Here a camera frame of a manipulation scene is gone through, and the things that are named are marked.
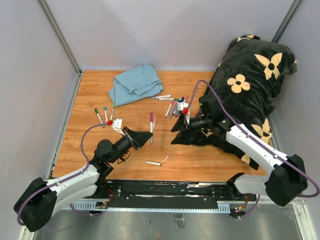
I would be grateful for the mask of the black marker without cap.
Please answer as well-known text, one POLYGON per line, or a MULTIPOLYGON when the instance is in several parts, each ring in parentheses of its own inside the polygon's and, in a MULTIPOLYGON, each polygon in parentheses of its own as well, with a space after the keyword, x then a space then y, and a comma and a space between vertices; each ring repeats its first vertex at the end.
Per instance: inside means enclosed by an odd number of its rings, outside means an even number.
POLYGON ((145 163, 145 164, 148 164, 148 165, 162 166, 162 164, 159 163, 159 162, 144 161, 144 163, 145 163))

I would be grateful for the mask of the purple cap marker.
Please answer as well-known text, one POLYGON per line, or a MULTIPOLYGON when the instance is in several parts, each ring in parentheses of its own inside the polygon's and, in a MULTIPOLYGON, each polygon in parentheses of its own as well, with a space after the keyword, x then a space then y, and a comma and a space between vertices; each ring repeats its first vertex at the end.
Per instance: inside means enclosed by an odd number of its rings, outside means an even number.
POLYGON ((152 112, 150 112, 149 114, 149 120, 150 120, 150 133, 151 133, 150 144, 153 145, 154 140, 153 140, 153 113, 152 112))

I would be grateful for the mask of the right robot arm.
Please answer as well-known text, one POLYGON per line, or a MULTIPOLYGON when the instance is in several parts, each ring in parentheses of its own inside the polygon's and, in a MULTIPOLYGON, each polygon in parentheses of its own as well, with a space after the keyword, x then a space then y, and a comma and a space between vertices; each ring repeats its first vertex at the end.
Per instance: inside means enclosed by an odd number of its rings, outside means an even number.
POLYGON ((177 103, 179 118, 171 130, 178 134, 171 142, 173 145, 198 145, 199 140, 206 137, 204 132, 211 130, 219 136, 225 135, 229 144, 247 154, 266 172, 265 176, 239 172, 231 177, 226 182, 230 199, 238 200, 244 194, 264 195, 284 207, 308 187, 301 157, 288 156, 271 147, 227 113, 219 118, 210 113, 191 118, 188 106, 186 102, 177 103))

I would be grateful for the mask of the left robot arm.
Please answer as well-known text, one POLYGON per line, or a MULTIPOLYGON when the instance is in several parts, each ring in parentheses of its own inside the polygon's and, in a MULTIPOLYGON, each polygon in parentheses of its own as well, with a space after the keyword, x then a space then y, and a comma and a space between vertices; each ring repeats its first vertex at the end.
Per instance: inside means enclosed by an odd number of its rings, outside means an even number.
POLYGON ((122 132, 116 143, 101 140, 85 166, 54 179, 35 178, 13 207, 18 224, 36 232, 57 212, 77 200, 103 197, 107 193, 106 177, 113 170, 112 163, 124 161, 131 148, 141 149, 153 136, 150 131, 133 131, 128 127, 122 132))

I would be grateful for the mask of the peach cap marker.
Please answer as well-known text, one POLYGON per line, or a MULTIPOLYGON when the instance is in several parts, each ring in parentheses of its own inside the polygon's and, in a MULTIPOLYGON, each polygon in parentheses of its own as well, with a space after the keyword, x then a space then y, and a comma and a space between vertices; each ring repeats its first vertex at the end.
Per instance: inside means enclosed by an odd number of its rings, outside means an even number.
POLYGON ((153 121, 153 123, 152 123, 152 131, 154 131, 154 129, 155 129, 156 122, 157 122, 157 119, 154 119, 154 121, 153 121))

